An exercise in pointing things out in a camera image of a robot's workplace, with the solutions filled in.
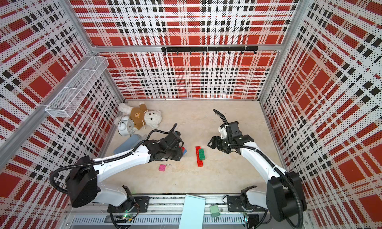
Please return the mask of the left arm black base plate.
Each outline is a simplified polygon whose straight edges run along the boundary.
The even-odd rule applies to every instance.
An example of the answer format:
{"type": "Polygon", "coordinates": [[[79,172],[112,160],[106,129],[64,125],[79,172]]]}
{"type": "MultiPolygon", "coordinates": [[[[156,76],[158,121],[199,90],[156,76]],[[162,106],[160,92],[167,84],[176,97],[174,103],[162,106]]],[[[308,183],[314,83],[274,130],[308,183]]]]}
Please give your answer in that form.
{"type": "Polygon", "coordinates": [[[136,213],[146,213],[149,206],[150,197],[147,196],[136,196],[133,199],[128,198],[120,206],[116,207],[109,205],[107,212],[110,213],[124,213],[124,212],[133,212],[136,213]]]}

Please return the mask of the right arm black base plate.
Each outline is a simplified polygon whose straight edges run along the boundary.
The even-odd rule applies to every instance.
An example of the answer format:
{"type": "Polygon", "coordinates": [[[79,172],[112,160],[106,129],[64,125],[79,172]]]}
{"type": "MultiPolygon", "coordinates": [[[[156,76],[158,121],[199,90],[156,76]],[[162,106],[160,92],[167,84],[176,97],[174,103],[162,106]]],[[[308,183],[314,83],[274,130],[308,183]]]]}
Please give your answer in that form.
{"type": "Polygon", "coordinates": [[[242,199],[241,196],[224,196],[225,203],[227,204],[229,212],[264,212],[265,209],[260,206],[250,205],[247,201],[242,199]]]}

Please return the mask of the green lego brick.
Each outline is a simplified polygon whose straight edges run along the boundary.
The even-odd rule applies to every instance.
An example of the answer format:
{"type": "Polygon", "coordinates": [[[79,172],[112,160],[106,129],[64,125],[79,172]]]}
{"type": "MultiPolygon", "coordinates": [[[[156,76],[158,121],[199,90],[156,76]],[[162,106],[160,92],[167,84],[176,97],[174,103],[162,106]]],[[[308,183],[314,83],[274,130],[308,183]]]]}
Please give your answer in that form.
{"type": "Polygon", "coordinates": [[[203,161],[205,160],[205,153],[204,153],[204,150],[203,149],[199,149],[198,150],[198,153],[199,153],[199,160],[203,161]]]}

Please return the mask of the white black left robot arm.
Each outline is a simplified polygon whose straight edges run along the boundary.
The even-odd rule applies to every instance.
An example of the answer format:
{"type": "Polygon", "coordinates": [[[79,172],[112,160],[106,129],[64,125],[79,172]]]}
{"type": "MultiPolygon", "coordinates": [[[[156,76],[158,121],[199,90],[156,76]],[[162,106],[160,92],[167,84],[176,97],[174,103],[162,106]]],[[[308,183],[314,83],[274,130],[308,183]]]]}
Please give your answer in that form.
{"type": "Polygon", "coordinates": [[[181,133],[172,128],[169,131],[152,130],[164,134],[160,140],[146,138],[134,148],[104,158],[80,158],[76,164],[54,170],[49,182],[53,188],[70,197],[72,207],[79,208],[89,203],[110,204],[119,207],[133,202],[128,188],[108,187],[104,181],[122,171],[153,161],[180,161],[183,157],[184,141],[181,133]]]}

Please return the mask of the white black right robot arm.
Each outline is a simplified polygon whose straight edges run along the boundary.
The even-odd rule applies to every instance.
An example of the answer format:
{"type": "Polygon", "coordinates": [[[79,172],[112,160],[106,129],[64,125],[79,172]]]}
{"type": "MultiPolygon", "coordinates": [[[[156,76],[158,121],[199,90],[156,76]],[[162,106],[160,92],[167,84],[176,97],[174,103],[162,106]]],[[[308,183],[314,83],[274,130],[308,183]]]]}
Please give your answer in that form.
{"type": "Polygon", "coordinates": [[[248,160],[266,183],[266,191],[258,191],[249,186],[240,192],[240,207],[244,212],[253,212],[257,207],[265,210],[277,222],[286,221],[293,229],[303,226],[303,213],[307,209],[302,180],[298,173],[288,171],[272,161],[249,135],[243,135],[239,123],[228,122],[218,110],[214,110],[222,120],[219,136],[214,136],[208,147],[225,154],[237,153],[248,160]]]}

